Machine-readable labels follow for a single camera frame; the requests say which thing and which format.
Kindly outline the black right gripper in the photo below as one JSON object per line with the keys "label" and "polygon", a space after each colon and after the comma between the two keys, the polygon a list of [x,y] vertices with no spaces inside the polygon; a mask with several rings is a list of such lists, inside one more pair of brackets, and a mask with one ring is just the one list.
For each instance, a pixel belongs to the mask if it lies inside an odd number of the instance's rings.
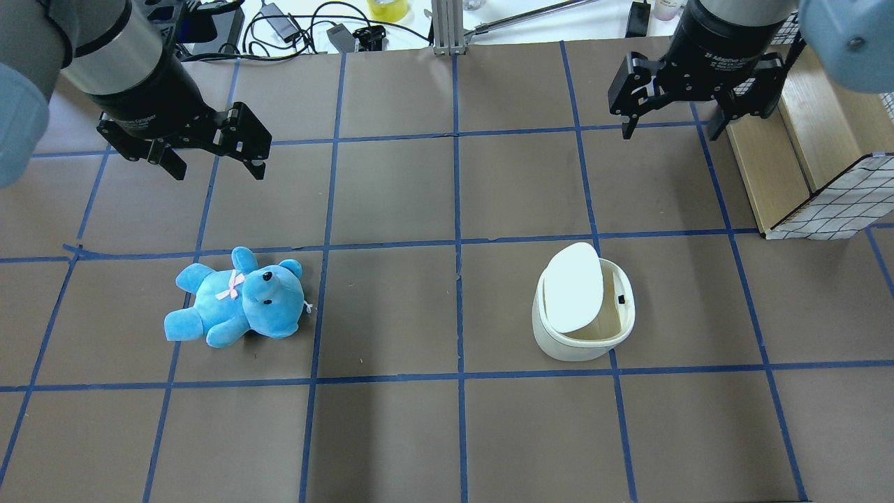
{"label": "black right gripper", "polygon": [[769,118],[784,61],[765,51],[785,20],[785,1],[689,1],[664,57],[629,52],[609,86],[609,112],[622,118],[623,139],[640,117],[678,101],[716,101],[711,141],[742,117]]}

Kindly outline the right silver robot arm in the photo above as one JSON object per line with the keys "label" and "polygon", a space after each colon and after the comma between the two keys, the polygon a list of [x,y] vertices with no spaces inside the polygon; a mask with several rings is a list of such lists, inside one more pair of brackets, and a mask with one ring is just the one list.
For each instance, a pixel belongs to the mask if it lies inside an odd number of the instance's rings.
{"label": "right silver robot arm", "polygon": [[802,51],[833,82],[863,94],[892,90],[891,1],[689,1],[658,60],[631,52],[607,99],[629,139],[641,117],[674,102],[716,103],[715,140],[742,117],[767,118]]}

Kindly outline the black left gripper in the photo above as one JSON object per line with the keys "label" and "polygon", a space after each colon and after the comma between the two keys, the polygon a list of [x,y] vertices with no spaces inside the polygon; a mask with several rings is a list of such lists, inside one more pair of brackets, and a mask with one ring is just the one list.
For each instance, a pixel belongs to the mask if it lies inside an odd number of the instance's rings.
{"label": "black left gripper", "polygon": [[272,135],[240,101],[226,110],[205,102],[197,82],[177,58],[162,53],[140,82],[128,89],[89,97],[103,112],[96,130],[124,157],[146,157],[177,181],[187,163],[179,147],[197,147],[243,163],[255,180],[265,178]]}

